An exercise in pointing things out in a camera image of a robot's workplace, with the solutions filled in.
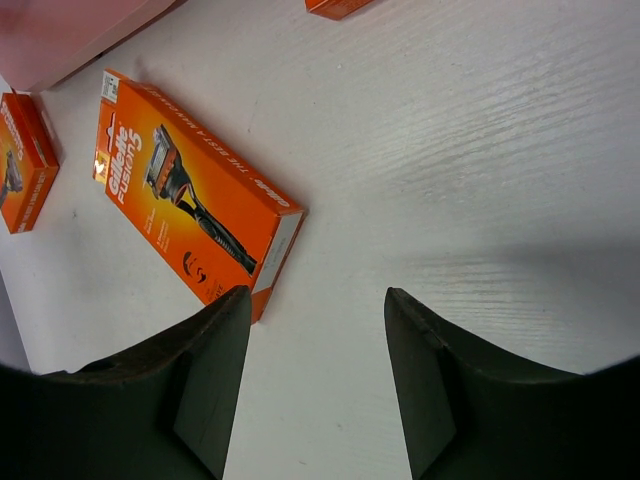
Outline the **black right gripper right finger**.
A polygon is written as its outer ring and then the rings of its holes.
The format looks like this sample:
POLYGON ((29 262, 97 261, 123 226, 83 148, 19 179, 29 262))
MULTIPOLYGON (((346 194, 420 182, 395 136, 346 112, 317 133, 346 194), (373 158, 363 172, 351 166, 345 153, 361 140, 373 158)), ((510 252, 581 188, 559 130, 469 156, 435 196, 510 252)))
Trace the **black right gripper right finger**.
POLYGON ((406 291, 384 303, 415 479, 635 479, 639 361, 574 374, 511 353, 406 291))

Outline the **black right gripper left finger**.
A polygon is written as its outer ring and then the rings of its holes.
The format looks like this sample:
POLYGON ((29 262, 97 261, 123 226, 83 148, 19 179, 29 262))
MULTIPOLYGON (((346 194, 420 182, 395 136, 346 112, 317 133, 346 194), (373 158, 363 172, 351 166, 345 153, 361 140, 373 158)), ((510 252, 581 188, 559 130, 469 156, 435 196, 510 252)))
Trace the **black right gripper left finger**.
POLYGON ((76 372, 1 370, 5 479, 219 479, 251 326, 237 286, 76 372))

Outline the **orange razor cartridge box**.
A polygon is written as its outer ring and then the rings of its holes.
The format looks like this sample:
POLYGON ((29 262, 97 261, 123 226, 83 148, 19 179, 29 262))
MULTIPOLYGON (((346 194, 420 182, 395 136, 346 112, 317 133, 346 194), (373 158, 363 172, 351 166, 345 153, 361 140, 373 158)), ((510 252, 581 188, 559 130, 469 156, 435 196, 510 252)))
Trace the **orange razor cartridge box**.
POLYGON ((306 10, 326 19, 339 21, 368 6, 373 0, 305 0, 306 10))

